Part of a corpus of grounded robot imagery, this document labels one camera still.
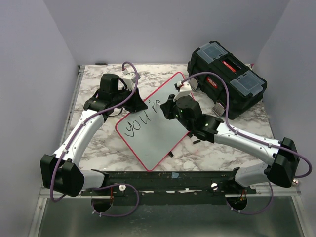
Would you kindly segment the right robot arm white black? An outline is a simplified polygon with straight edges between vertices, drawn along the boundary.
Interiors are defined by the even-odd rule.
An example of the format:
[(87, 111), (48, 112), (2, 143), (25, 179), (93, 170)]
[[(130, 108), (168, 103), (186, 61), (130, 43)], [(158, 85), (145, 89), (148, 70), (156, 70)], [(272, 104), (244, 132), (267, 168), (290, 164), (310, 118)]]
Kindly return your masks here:
[(198, 139), (230, 146), (261, 160), (260, 164), (234, 169), (234, 176), (227, 181), (230, 192), (237, 194), (245, 187), (264, 182), (291, 187), (299, 164), (293, 140), (267, 139), (229, 128), (222, 119), (204, 114), (191, 96), (174, 100), (171, 94), (160, 108), (166, 119), (178, 120)]

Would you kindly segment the pink-framed whiteboard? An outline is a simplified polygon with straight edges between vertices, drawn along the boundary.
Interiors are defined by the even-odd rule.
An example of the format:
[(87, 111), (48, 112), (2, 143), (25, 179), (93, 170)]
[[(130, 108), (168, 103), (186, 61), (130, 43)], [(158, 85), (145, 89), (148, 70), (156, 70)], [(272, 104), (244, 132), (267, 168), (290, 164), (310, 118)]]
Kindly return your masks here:
[(181, 72), (175, 73), (144, 100), (146, 110), (129, 113), (116, 123), (117, 133), (147, 171), (153, 171), (188, 134), (177, 120), (166, 119), (159, 106), (177, 93), (174, 84), (184, 79)]

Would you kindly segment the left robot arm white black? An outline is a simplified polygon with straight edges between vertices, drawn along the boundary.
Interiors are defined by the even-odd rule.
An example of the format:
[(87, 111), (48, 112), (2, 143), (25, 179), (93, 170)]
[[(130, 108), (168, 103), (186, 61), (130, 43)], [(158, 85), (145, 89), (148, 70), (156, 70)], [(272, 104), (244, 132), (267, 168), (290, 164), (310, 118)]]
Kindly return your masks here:
[(105, 123), (114, 109), (121, 108), (131, 113), (147, 109), (138, 89), (138, 73), (125, 72), (122, 77), (103, 74), (99, 89), (83, 107), (81, 117), (68, 138), (52, 154), (40, 160), (44, 187), (62, 193), (64, 196), (77, 196), (81, 190), (92, 188), (97, 194), (109, 191), (106, 175), (100, 171), (80, 171), (82, 154), (94, 134)]

